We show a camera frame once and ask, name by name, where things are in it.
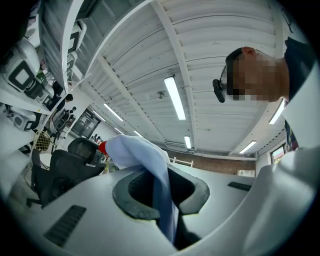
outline fluorescent light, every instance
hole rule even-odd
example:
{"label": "fluorescent light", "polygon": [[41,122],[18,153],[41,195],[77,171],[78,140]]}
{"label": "fluorescent light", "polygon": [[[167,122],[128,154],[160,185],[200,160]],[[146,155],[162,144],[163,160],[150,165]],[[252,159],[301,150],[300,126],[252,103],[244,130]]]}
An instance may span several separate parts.
{"label": "fluorescent light", "polygon": [[122,119],[120,116],[118,116],[117,113],[114,112],[111,107],[109,107],[106,103],[104,103],[103,105],[104,105],[108,110],[110,110],[110,112],[111,112],[112,114],[114,114],[120,121],[123,121],[123,119]]}
{"label": "fluorescent light", "polygon": [[256,143],[257,143],[257,142],[256,142],[255,140],[251,141],[248,146],[246,146],[244,149],[242,149],[242,150],[239,152],[239,154],[243,154],[244,152],[246,152],[248,149],[250,149],[250,148],[251,148],[254,144],[256,144]]}
{"label": "fluorescent light", "polygon": [[114,129],[116,129],[119,133],[125,135],[122,131],[120,131],[119,129],[117,129],[116,127],[114,127]]}
{"label": "fluorescent light", "polygon": [[101,120],[103,120],[104,122],[106,121],[106,120],[104,120],[96,111],[92,110],[92,112],[95,113],[95,115],[96,115],[97,117],[99,117]]}
{"label": "fluorescent light", "polygon": [[285,109],[285,103],[286,103],[286,101],[284,99],[282,99],[280,105],[278,106],[277,110],[273,114],[273,117],[269,121],[270,125],[274,125],[275,122],[278,120],[278,118],[280,117],[282,111],[284,111],[284,109]]}
{"label": "fluorescent light", "polygon": [[191,149],[190,136],[184,136],[185,145],[187,149]]}
{"label": "fluorescent light", "polygon": [[180,95],[174,77],[167,77],[166,79],[164,79],[164,83],[170,94],[173,106],[175,108],[179,120],[186,120],[185,111],[181,103]]}
{"label": "fluorescent light", "polygon": [[135,132],[138,136],[140,136],[141,138],[143,138],[143,136],[142,136],[139,132],[137,132],[136,130],[134,130],[134,132]]}

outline white ceiling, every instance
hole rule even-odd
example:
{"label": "white ceiling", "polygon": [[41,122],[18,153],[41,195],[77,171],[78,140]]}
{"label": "white ceiling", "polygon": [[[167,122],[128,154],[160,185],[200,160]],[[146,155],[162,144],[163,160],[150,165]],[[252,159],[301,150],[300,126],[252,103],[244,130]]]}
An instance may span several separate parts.
{"label": "white ceiling", "polygon": [[[119,90],[98,59],[91,60],[90,70],[82,70],[91,76],[81,89],[113,127],[128,135],[137,130],[161,146],[168,141],[184,144],[184,136],[189,135],[196,152],[226,155],[238,153],[251,140],[257,143],[248,153],[257,152],[283,130],[283,117],[275,125],[268,124],[278,102],[226,99],[219,103],[212,90],[212,80],[219,79],[226,56],[236,48],[250,46],[274,56],[273,14],[266,1],[165,0],[131,13],[105,35],[97,56],[103,56],[133,99]],[[186,120],[178,120],[166,90],[169,70],[175,74]],[[157,97],[159,91],[164,92],[162,99]]]}

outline blue towel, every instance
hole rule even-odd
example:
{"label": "blue towel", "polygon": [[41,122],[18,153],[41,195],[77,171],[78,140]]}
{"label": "blue towel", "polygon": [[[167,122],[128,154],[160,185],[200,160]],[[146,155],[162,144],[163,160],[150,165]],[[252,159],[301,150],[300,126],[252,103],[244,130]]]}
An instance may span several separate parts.
{"label": "blue towel", "polygon": [[145,138],[123,134],[109,139],[105,150],[116,165],[122,167],[143,165],[154,175],[153,208],[160,213],[158,226],[167,239],[174,243],[178,209],[171,199],[167,168],[167,163],[170,162],[168,153]]}

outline chair backrest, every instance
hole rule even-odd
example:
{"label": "chair backrest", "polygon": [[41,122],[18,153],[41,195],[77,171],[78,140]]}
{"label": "chair backrest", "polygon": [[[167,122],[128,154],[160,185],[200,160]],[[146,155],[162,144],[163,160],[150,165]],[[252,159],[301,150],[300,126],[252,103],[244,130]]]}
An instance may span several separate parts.
{"label": "chair backrest", "polygon": [[45,206],[77,184],[99,175],[106,163],[88,164],[88,159],[65,150],[53,152],[50,170],[41,168],[39,151],[32,152],[31,188]]}
{"label": "chair backrest", "polygon": [[53,152],[50,161],[50,172],[54,172],[57,177],[69,178],[76,183],[99,175],[105,167],[105,163],[88,164],[87,158],[61,149]]}
{"label": "chair backrest", "polygon": [[68,146],[68,152],[84,159],[89,165],[100,163],[103,154],[98,150],[98,144],[87,138],[76,138]]}

